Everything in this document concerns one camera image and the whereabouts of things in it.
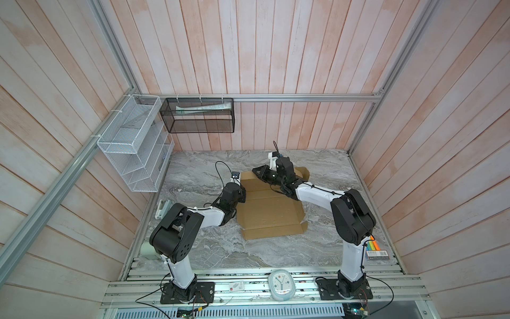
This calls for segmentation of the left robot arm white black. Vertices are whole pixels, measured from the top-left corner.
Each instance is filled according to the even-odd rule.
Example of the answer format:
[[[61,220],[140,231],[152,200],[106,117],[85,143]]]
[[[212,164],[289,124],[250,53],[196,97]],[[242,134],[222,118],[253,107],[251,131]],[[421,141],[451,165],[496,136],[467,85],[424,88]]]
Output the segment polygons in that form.
[[[168,261],[172,283],[187,289],[195,281],[188,254],[198,232],[206,227],[227,224],[236,215],[236,206],[246,201],[246,190],[236,182],[228,182],[211,206],[186,207],[180,203],[171,206],[150,235],[149,244],[158,255]]]

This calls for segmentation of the white small stapler device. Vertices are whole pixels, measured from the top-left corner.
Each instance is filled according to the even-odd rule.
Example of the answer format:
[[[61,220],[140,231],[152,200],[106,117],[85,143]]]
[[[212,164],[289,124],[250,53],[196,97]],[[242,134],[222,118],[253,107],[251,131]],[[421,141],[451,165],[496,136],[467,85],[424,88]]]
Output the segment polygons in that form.
[[[169,202],[167,200],[163,200],[163,199],[159,201],[157,209],[156,209],[156,212],[155,212],[155,219],[156,220],[161,220],[161,219],[164,218],[164,216],[167,213],[167,205],[168,205],[168,203]]]

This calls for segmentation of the coloured marker pen pack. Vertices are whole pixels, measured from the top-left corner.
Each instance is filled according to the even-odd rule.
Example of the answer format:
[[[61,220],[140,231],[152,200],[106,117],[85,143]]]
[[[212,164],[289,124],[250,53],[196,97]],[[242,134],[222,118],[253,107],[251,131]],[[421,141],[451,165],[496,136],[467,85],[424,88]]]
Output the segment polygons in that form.
[[[373,236],[365,243],[365,255],[370,260],[387,260],[390,256],[386,250],[380,249],[378,243]]]

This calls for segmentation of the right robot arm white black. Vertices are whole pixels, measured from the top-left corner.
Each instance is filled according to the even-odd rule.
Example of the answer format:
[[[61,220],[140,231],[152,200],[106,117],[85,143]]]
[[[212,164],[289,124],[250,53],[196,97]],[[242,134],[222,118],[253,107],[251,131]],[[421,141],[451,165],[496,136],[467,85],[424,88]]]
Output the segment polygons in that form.
[[[270,163],[255,167],[252,173],[264,183],[278,186],[280,193],[296,201],[311,203],[330,211],[337,233],[343,240],[343,257],[337,274],[341,296],[351,295],[367,284],[364,272],[365,244],[371,239],[377,221],[359,191],[331,190],[298,177],[288,157],[270,154]]]

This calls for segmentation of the white paper in basket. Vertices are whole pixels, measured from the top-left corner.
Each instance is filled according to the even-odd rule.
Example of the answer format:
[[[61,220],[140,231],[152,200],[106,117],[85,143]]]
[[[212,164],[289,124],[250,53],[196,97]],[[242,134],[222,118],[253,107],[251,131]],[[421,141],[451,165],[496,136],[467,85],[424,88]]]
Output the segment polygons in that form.
[[[224,102],[220,104],[200,105],[200,106],[176,106],[175,114],[178,116],[200,114],[200,113],[214,113],[222,112],[232,109],[231,102]]]

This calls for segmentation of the brown cardboard box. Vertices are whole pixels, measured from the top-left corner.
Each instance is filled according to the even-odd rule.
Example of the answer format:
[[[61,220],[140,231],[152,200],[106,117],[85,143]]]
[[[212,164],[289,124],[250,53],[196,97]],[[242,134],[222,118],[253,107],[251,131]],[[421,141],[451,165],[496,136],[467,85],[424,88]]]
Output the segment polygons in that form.
[[[302,202],[278,193],[251,171],[240,174],[246,200],[236,206],[236,220],[242,237],[249,241],[287,235],[301,235],[308,229]]]

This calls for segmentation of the small white label tag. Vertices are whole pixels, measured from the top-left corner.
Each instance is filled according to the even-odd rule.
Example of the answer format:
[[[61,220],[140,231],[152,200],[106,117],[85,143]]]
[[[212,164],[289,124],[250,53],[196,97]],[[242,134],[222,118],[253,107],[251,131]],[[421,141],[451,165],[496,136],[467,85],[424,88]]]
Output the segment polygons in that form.
[[[229,289],[231,292],[243,291],[244,290],[244,282],[236,281],[229,284]]]

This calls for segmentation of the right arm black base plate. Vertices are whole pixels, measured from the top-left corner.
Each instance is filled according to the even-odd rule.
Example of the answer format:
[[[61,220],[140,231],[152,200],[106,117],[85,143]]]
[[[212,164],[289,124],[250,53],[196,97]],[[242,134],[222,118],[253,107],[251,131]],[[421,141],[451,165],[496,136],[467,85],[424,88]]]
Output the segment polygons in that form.
[[[370,300],[373,293],[365,277],[352,283],[348,280],[326,279],[317,277],[315,279],[321,300]]]

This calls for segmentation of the white round clock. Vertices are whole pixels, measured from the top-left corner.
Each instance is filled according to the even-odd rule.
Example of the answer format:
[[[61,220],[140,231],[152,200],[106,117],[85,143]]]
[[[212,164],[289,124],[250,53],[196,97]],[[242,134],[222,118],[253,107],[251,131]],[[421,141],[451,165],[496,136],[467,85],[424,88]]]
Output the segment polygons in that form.
[[[278,302],[290,300],[296,293],[294,278],[285,269],[277,269],[270,273],[268,284],[272,298]]]

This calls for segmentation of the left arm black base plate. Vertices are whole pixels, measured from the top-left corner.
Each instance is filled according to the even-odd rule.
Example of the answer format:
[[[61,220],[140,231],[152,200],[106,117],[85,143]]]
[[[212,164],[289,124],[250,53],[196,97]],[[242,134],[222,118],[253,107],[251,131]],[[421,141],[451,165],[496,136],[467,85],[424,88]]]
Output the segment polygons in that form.
[[[198,282],[191,283],[188,288],[179,288],[176,284],[167,283],[163,285],[161,304],[191,304],[214,302],[215,283]]]

